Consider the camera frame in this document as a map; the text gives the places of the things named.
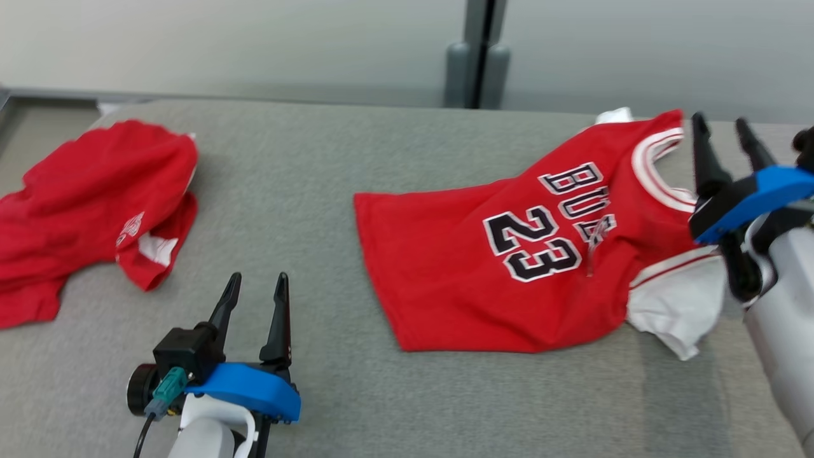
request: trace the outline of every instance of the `gray fabric surface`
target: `gray fabric surface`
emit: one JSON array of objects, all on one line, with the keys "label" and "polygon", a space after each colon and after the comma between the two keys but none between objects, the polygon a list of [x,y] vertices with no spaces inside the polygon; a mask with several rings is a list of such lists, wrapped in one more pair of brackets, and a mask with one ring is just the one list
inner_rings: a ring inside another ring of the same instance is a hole
[{"label": "gray fabric surface", "polygon": [[[362,264],[351,196],[487,183],[520,173],[586,115],[228,101],[162,101],[136,117],[195,132],[200,212],[175,271],[141,293],[115,265],[72,276],[56,321],[0,332],[0,456],[130,456],[143,419],[133,368],[173,326],[206,319],[233,271],[243,291],[226,353],[256,359],[277,273],[291,276],[302,421],[268,456],[801,456],[729,303],[682,363],[628,325],[539,355],[399,351]],[[784,161],[797,126],[756,126]],[[731,125],[715,145],[747,172]],[[659,165],[692,184],[689,148]],[[166,456],[177,420],[143,456]]]}]

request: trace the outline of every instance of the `gray floor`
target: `gray floor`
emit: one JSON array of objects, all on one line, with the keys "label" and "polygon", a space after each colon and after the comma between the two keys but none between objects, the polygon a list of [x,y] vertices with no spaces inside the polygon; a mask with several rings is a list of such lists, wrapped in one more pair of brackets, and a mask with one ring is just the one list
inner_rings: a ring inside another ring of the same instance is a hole
[{"label": "gray floor", "polygon": [[[29,115],[0,153],[4,187],[94,119]],[[256,358],[269,284],[280,270],[291,275],[304,410],[298,425],[274,429],[269,458],[801,456],[731,302],[686,363],[629,326],[540,355],[398,350],[361,263],[351,195],[512,176],[592,116],[163,101],[99,124],[126,117],[198,135],[198,218],[156,291],[141,293],[115,265],[92,266],[68,282],[55,322],[0,332],[2,458],[132,454],[142,420],[124,406],[129,374],[170,327],[208,316],[235,270],[244,283],[232,360]],[[712,128],[724,163],[743,175],[732,126]],[[780,152],[798,127],[755,129]],[[672,185],[692,183],[687,152],[660,164]],[[145,458],[166,456],[174,426],[153,427]]]},{"label": "gray floor", "polygon": [[22,186],[26,170],[85,132],[99,113],[92,103],[18,100],[0,112],[0,196]]}]

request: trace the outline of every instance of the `red garment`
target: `red garment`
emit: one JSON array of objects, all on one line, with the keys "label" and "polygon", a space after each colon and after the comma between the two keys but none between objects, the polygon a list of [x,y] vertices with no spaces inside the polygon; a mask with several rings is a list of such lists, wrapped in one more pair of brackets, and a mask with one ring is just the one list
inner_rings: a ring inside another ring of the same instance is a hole
[{"label": "red garment", "polygon": [[589,127],[517,178],[356,194],[365,264],[401,348],[538,352],[619,327],[643,268],[708,255],[689,235],[692,194],[653,167],[681,137],[681,112],[667,112]]},{"label": "red garment", "polygon": [[0,328],[52,320],[68,276],[118,261],[141,289],[173,269],[197,213],[187,135],[139,121],[83,134],[0,199]]}]

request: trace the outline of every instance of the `green cable connector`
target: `green cable connector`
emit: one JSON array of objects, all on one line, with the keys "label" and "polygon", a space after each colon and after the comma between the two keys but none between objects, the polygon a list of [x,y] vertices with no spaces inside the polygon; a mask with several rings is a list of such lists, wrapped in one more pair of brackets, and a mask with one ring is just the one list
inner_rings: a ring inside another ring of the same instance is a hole
[{"label": "green cable connector", "polygon": [[167,376],[161,379],[158,387],[153,390],[153,399],[147,404],[144,413],[153,415],[156,421],[167,415],[169,405],[184,393],[189,379],[186,377],[184,369],[179,367],[171,368]]}]

